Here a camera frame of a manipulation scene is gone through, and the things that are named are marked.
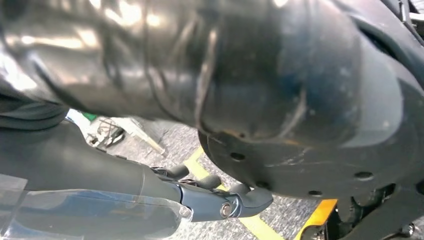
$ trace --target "bolt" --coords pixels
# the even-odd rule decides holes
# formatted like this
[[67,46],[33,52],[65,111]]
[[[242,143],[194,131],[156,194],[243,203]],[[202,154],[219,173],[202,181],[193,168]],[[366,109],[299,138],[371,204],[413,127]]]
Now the bolt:
[[231,205],[228,202],[225,202],[222,207],[221,210],[219,211],[219,213],[221,214],[221,217],[226,219],[230,216],[231,212],[232,212],[232,208]]

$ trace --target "yellow floor marking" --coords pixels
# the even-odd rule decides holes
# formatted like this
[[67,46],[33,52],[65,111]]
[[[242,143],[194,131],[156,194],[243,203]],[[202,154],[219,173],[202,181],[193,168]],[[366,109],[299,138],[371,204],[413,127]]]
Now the yellow floor marking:
[[306,227],[323,225],[336,206],[336,203],[336,199],[322,200],[316,207],[315,211],[313,211],[309,219],[305,222],[303,227],[300,229],[300,231],[297,233],[294,240],[301,239],[302,232]]
[[[202,155],[203,149],[199,147],[189,159],[184,161],[190,173],[196,178],[202,179],[209,175],[209,173],[197,162]],[[218,189],[226,191],[223,185]],[[272,227],[268,226],[258,215],[251,217],[239,218],[240,222],[259,240],[284,240]]]

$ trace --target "floor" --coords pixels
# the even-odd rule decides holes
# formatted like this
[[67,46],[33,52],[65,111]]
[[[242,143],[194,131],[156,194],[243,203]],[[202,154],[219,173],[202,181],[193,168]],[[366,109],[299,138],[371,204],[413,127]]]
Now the floor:
[[[184,125],[172,124],[163,127],[160,144],[167,149],[164,157],[154,151],[142,140],[126,136],[123,142],[107,149],[108,153],[121,155],[130,160],[138,161],[149,166],[169,168],[189,159],[198,151],[200,143],[195,129]],[[197,163],[209,174],[217,174],[221,177],[223,185],[230,187],[236,181],[216,168],[201,153]],[[172,240],[293,240],[305,222],[316,209],[319,201],[292,199],[275,196],[274,203],[262,212],[260,219],[252,221],[240,221],[229,219],[225,221],[189,223],[182,226],[179,231],[169,239]],[[424,226],[420,221],[418,227]]]

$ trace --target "screw hole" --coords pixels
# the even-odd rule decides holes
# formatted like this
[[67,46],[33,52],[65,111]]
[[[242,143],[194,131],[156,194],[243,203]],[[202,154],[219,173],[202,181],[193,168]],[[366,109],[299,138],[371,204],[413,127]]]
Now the screw hole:
[[315,190],[309,191],[308,194],[315,198],[319,198],[323,196],[323,193],[321,191],[315,191]]
[[244,156],[241,153],[237,153],[237,152],[230,153],[230,157],[236,162],[241,162],[241,161],[246,159],[246,156]]
[[359,181],[370,181],[374,178],[374,175],[368,171],[360,171],[355,173],[355,178]]

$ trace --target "clear plastic guard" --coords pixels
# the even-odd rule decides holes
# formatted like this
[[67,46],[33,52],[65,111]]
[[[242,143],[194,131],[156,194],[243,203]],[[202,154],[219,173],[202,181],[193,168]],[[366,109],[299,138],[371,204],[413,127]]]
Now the clear plastic guard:
[[95,190],[26,191],[0,174],[1,240],[149,240],[172,236],[192,212],[163,198]]

